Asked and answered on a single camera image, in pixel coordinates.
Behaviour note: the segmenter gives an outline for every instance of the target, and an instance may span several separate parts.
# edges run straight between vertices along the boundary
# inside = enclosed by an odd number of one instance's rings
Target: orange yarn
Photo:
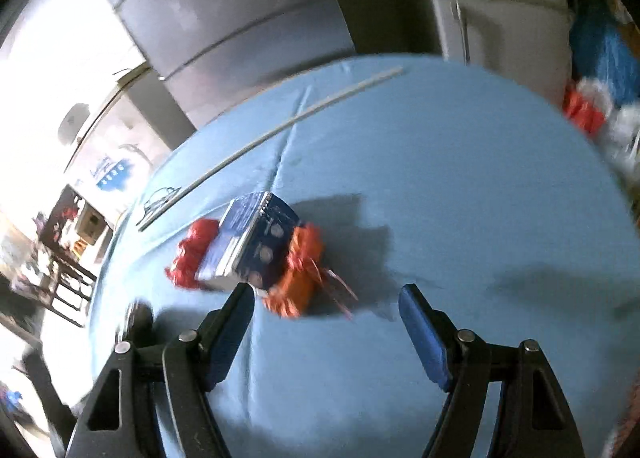
[[[296,227],[289,244],[287,270],[280,281],[270,288],[269,295],[262,300],[268,310],[281,317],[300,317],[305,313],[316,285],[319,284],[324,287],[338,308],[347,317],[351,317],[349,310],[325,286],[322,275],[335,279],[351,297],[356,300],[358,298],[337,274],[318,266],[323,251],[324,243],[320,239],[320,231],[315,226],[306,224],[304,227]]]

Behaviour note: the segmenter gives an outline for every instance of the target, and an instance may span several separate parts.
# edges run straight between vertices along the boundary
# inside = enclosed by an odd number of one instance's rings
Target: blue tablecloth
[[[404,73],[300,122],[144,233],[140,203],[185,186],[306,106],[395,66]],[[226,294],[164,276],[194,219],[272,190],[323,230],[326,260],[360,296],[353,321],[319,296],[282,320],[257,304],[227,380],[209,395],[237,457],[417,457],[444,401],[398,315],[416,282],[434,308],[492,343],[535,338],[588,456],[622,410],[639,359],[640,251],[625,199],[561,114],[514,83],[426,56],[376,56],[300,74],[236,106],[175,151],[118,230],[90,319],[97,374],[136,297],[162,337],[197,327]],[[474,451],[485,456],[499,385]],[[164,406],[167,456],[179,456]]]

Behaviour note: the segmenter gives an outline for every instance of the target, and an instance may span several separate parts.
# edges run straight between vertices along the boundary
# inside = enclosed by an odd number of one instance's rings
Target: blue gripper pad
[[[246,283],[239,283],[224,306],[210,312],[200,325],[200,345],[209,349],[205,391],[211,391],[216,384],[225,380],[251,322],[254,304],[254,289]]]
[[[400,291],[398,309],[429,380],[449,393],[454,385],[450,363],[456,349],[456,327],[446,314],[431,308],[414,284]]]

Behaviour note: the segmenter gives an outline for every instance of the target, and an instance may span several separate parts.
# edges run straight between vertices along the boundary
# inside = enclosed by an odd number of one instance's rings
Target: refrigerator door
[[[442,19],[443,51],[462,60],[463,41],[468,60],[526,86],[546,100],[562,105],[564,88],[571,75],[568,14],[542,6],[496,0],[434,0],[441,14],[453,13],[458,4],[463,17]]]

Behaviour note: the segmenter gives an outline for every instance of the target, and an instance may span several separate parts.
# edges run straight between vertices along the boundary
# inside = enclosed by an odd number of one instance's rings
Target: wooden stick
[[[270,138],[273,138],[274,136],[276,136],[278,133],[281,133],[287,128],[290,128],[295,123],[300,122],[301,120],[305,120],[306,118],[309,118],[311,115],[316,114],[321,110],[324,110],[325,108],[329,107],[331,104],[335,104],[336,102],[339,102],[348,97],[351,97],[352,95],[359,93],[365,90],[366,88],[375,86],[377,84],[380,84],[381,82],[391,79],[392,77],[400,75],[403,72],[403,70],[404,69],[401,66],[397,66],[395,68],[392,68],[391,70],[380,72],[368,79],[365,79],[357,84],[347,86],[345,89],[333,95],[330,95],[324,99],[321,99],[320,101],[316,102],[316,104],[309,106],[304,112],[300,113],[299,115],[296,115],[295,117],[291,117],[289,120],[285,120],[279,126],[273,128],[271,131],[268,131],[263,136],[256,138],[253,142],[250,142],[246,146],[244,146],[244,148],[239,149],[234,154],[225,158],[217,166],[213,167],[212,169],[209,169],[205,174],[203,174],[193,183],[191,183],[190,185],[182,189],[173,198],[171,198],[166,203],[164,203],[161,207],[155,210],[155,212],[153,212],[153,214],[149,216],[148,219],[142,222],[138,230],[140,232],[144,231],[149,225],[151,225],[154,221],[156,221],[160,216],[162,216],[165,212],[167,212],[173,205],[179,202],[182,198],[187,196],[187,194],[189,194],[191,191],[196,189],[196,187],[202,184],[205,180],[208,180],[217,172],[224,169],[227,165],[231,164],[232,162],[235,162],[242,155],[247,154],[253,148],[260,146]]]

